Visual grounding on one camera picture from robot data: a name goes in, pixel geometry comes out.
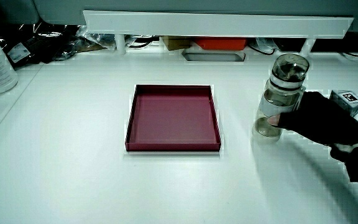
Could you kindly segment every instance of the red box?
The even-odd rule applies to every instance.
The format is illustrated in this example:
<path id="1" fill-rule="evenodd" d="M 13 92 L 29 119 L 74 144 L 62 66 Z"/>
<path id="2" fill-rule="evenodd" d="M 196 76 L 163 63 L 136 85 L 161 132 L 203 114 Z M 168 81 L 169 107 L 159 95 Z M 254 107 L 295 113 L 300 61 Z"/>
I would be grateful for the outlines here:
<path id="1" fill-rule="evenodd" d="M 204 50 L 243 50 L 245 37 L 195 37 L 193 41 Z"/>
<path id="2" fill-rule="evenodd" d="M 219 151 L 210 86 L 137 85 L 127 151 Z"/>

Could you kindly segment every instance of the white table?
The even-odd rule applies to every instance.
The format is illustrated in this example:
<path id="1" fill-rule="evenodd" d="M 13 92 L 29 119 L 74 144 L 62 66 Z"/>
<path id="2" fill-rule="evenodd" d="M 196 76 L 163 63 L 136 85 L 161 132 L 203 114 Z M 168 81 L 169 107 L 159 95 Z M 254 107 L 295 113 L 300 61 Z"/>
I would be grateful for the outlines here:
<path id="1" fill-rule="evenodd" d="M 31 67 L 42 66 L 0 124 L 0 223 L 358 223 L 358 184 L 328 148 L 289 131 L 251 141 L 278 55 L 246 54 L 100 50 Z M 358 58 L 309 59 L 309 91 L 358 94 Z M 213 85 L 220 155 L 128 154 L 134 85 L 146 83 Z"/>

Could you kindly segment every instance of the red tray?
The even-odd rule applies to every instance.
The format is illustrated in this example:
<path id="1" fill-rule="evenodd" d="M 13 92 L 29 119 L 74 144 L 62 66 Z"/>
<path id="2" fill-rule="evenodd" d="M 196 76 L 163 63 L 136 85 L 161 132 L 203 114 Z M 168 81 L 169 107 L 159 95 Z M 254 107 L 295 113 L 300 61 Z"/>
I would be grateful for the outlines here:
<path id="1" fill-rule="evenodd" d="M 210 86 L 137 85 L 127 151 L 219 151 Z"/>

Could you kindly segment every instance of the black cable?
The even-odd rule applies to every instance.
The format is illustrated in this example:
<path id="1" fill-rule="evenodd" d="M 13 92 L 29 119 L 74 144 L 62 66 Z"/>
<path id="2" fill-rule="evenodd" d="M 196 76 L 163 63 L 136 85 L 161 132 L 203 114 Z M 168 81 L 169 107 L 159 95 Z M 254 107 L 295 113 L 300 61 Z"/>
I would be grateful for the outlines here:
<path id="1" fill-rule="evenodd" d="M 347 55 L 350 55 L 350 56 L 353 56 L 353 57 L 358 57 L 358 55 L 351 54 L 351 53 L 349 53 L 349 52 L 343 52 L 343 53 L 338 52 L 338 53 L 340 53 L 340 54 L 347 54 Z"/>
<path id="2" fill-rule="evenodd" d="M 250 45 L 248 45 L 248 47 L 249 47 L 250 49 L 252 49 L 252 50 L 254 50 L 254 51 L 256 51 L 256 52 L 259 52 L 259 53 L 261 53 L 261 54 L 264 54 L 264 55 L 272 55 L 272 54 L 274 54 L 274 52 L 276 51 L 276 49 L 273 49 L 273 51 L 272 51 L 271 53 L 266 53 L 266 52 L 263 52 L 263 51 L 261 51 L 261 50 L 259 50 L 259 49 L 254 48 L 254 47 L 251 47 Z"/>

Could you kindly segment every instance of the glass jar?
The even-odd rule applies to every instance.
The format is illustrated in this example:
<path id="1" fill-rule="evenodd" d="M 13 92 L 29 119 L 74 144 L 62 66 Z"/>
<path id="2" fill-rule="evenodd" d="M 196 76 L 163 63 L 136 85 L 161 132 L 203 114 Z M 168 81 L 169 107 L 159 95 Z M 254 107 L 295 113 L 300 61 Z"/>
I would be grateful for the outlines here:
<path id="1" fill-rule="evenodd" d="M 264 94 L 260 99 L 252 133 L 257 139 L 277 141 L 282 129 L 270 125 L 269 117 L 298 108 L 306 88 L 302 86 L 309 69 L 308 61 L 295 54 L 284 54 L 276 59 Z"/>

